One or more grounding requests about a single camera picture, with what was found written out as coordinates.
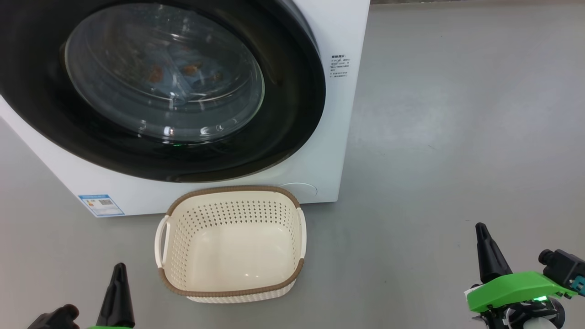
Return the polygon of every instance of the glass door window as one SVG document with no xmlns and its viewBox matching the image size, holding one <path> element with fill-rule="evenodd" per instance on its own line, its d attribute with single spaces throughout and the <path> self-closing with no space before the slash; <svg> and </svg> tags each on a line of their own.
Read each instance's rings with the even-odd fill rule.
<svg viewBox="0 0 585 329">
<path fill-rule="evenodd" d="M 194 11 L 126 4 L 83 20 L 69 37 L 65 65 L 96 111 L 135 132 L 190 143 L 245 126 L 264 97 L 250 50 Z"/>
</svg>

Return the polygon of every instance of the laundry basket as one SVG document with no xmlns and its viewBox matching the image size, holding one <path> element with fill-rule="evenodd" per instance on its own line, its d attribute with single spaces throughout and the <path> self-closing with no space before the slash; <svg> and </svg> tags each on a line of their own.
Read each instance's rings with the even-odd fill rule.
<svg viewBox="0 0 585 329">
<path fill-rule="evenodd" d="M 306 245 L 305 216 L 290 192 L 222 187 L 173 203 L 156 231 L 154 256 L 174 293 L 202 303 L 243 303 L 286 294 Z"/>
</svg>

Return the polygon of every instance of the washing machine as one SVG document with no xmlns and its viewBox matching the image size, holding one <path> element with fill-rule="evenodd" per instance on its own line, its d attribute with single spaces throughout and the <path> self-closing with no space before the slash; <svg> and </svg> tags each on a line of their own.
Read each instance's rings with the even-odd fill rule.
<svg viewBox="0 0 585 329">
<path fill-rule="evenodd" d="M 95 216 L 338 198 L 369 0 L 0 5 L 0 115 Z"/>
</svg>

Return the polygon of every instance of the gray floor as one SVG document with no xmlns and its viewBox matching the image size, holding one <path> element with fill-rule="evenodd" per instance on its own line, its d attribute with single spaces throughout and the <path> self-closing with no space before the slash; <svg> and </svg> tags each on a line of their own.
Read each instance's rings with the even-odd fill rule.
<svg viewBox="0 0 585 329">
<path fill-rule="evenodd" d="M 160 282 L 158 215 L 96 219 L 0 123 L 0 318 L 25 328 L 72 303 L 95 323 L 128 265 L 137 328 L 482 328 L 487 223 L 514 271 L 585 256 L 585 6 L 430 4 L 370 12 L 339 202 L 305 207 L 292 291 L 197 304 Z M 564 302 L 580 328 L 585 299 Z"/>
<path fill-rule="evenodd" d="M 419 4 L 428 2 L 445 2 L 445 1 L 466 1 L 466 0 L 370 0 L 373 5 L 376 4 Z"/>
</svg>

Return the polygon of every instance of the washing machine door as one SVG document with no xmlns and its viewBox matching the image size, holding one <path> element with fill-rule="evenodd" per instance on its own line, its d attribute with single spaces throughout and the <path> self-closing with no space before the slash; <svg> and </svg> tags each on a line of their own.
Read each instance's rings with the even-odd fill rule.
<svg viewBox="0 0 585 329">
<path fill-rule="evenodd" d="M 225 180 L 297 151 L 325 78 L 292 2 L 3 1 L 0 92 L 69 152 L 163 181 Z"/>
</svg>

